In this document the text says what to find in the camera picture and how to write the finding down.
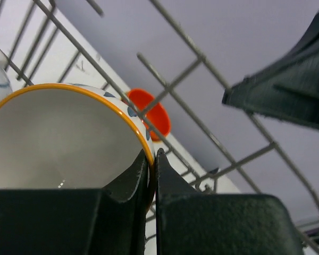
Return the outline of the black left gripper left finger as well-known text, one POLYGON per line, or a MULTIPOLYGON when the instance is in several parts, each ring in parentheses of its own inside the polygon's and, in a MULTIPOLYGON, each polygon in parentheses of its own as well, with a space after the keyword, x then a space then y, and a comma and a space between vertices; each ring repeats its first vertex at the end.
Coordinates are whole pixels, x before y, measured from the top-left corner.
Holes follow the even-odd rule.
POLYGON ((143 254, 147 173, 141 151, 104 188, 0 190, 0 254, 143 254))

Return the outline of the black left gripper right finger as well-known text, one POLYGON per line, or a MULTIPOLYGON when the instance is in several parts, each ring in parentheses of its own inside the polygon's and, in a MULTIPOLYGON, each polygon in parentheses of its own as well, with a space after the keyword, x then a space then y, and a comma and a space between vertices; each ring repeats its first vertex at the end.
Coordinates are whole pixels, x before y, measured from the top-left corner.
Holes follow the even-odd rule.
POLYGON ((283 203, 269 194, 205 194, 156 155, 158 254, 302 254, 283 203))

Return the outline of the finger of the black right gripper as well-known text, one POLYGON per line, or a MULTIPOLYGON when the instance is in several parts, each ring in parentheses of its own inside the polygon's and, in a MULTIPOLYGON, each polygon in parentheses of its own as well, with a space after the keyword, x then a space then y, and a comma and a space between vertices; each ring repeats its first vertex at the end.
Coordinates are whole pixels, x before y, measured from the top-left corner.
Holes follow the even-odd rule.
POLYGON ((222 103, 319 130, 319 12, 289 52, 226 90, 222 103))

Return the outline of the white blue striped bowl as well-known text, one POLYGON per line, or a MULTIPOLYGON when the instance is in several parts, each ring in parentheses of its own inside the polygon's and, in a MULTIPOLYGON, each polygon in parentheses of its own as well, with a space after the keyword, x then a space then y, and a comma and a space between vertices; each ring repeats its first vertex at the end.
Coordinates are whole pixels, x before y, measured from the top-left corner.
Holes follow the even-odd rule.
POLYGON ((91 86, 44 83, 0 101, 0 189, 98 188, 140 151, 148 163, 146 204, 155 193, 155 149, 135 111, 91 86))

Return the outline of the orange bowl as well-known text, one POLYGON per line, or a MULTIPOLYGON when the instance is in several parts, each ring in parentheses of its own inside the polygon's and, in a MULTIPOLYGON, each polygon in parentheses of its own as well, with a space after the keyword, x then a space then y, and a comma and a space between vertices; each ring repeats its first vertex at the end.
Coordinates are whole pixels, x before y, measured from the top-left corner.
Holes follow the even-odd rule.
MULTIPOLYGON (((146 108, 155 97, 144 89, 134 88, 126 93, 129 99, 135 104, 139 110, 146 108)), ((167 136, 171 131, 171 121, 169 115, 161 103, 157 103, 145 117, 156 127, 161 135, 167 136)))

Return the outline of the grey wire dish rack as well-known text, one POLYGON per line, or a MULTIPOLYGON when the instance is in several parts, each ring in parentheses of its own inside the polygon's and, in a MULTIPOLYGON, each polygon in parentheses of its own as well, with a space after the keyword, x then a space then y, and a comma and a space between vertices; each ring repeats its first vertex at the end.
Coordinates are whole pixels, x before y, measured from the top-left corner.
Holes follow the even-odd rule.
MULTIPOLYGON (((163 6, 219 69, 229 84, 276 60, 301 37, 319 1, 163 1, 163 6)), ((103 17, 84 1, 61 1, 57 18, 122 88, 157 95, 161 85, 137 59, 142 53, 167 80, 193 53, 149 1, 102 1, 103 17)), ((267 144, 245 115, 221 103, 223 88, 199 66, 176 89, 235 159, 267 144)), ((172 121, 168 139, 202 173, 228 161, 172 96, 163 102, 172 121)), ((271 118, 260 121, 319 194, 319 131, 271 118)), ((279 197, 296 223, 319 218, 310 195, 274 151, 244 166, 264 191, 279 197)))

